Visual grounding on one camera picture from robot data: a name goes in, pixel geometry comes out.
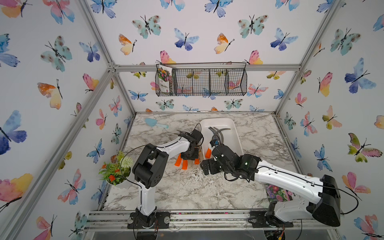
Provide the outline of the labelled wooden sickle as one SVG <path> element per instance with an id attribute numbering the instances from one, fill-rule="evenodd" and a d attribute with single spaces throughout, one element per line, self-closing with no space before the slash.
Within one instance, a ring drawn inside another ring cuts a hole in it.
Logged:
<path id="1" fill-rule="evenodd" d="M 221 144 L 224 144 L 225 143 L 225 135 L 224 135 L 224 133 L 226 131 L 229 131 L 230 128 L 221 128 L 221 129 L 217 128 L 217 129 L 218 129 L 218 133 L 220 134 L 220 137 L 221 137 Z"/>

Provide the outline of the plain wooden handle sickle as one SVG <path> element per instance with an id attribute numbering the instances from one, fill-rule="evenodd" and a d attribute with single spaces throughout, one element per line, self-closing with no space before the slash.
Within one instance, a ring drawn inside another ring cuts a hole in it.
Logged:
<path id="1" fill-rule="evenodd" d="M 222 131 L 225 131 L 225 128 L 218 129 L 216 127 L 211 127 L 210 128 L 211 132 L 213 133 L 212 140 L 217 144 L 221 144 L 222 141 L 224 140 L 224 135 L 222 134 Z"/>

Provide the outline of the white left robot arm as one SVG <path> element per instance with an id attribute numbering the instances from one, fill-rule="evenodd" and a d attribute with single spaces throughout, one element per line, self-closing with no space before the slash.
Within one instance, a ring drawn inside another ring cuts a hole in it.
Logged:
<path id="1" fill-rule="evenodd" d="M 132 170 L 139 186 L 139 213 L 148 217 L 156 210 L 156 185 L 161 181 L 170 158 L 177 157 L 179 165 L 187 161 L 200 162 L 199 146 L 202 139 L 202 133 L 193 130 L 179 133 L 175 140 L 164 145 L 145 145 Z"/>

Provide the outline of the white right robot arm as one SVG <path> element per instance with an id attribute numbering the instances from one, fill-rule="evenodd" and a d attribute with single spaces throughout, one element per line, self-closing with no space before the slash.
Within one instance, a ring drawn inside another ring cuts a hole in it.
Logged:
<path id="1" fill-rule="evenodd" d="M 238 156 L 223 144 L 216 146 L 211 158 L 200 166 L 205 175 L 230 174 L 233 181 L 271 184 L 298 195 L 298 200 L 270 205 L 266 217 L 275 222 L 314 219 L 330 227 L 341 225 L 341 194 L 335 178 L 329 175 L 317 178 L 294 173 L 254 155 Z"/>

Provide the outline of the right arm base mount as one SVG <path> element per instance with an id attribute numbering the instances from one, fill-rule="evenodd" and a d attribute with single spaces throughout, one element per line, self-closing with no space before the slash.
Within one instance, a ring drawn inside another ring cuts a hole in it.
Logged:
<path id="1" fill-rule="evenodd" d="M 292 222 L 284 222 L 275 216 L 275 207 L 277 201 L 270 202 L 267 210 L 250 211 L 250 217 L 247 218 L 248 222 L 252 224 L 253 228 L 293 228 Z"/>

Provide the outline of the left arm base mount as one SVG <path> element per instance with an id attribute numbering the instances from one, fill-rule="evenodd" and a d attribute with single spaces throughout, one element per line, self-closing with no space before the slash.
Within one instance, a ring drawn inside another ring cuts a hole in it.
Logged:
<path id="1" fill-rule="evenodd" d="M 168 229 L 171 221 L 170 212 L 157 211 L 155 209 L 149 216 L 144 215 L 136 208 L 128 219 L 128 229 Z"/>

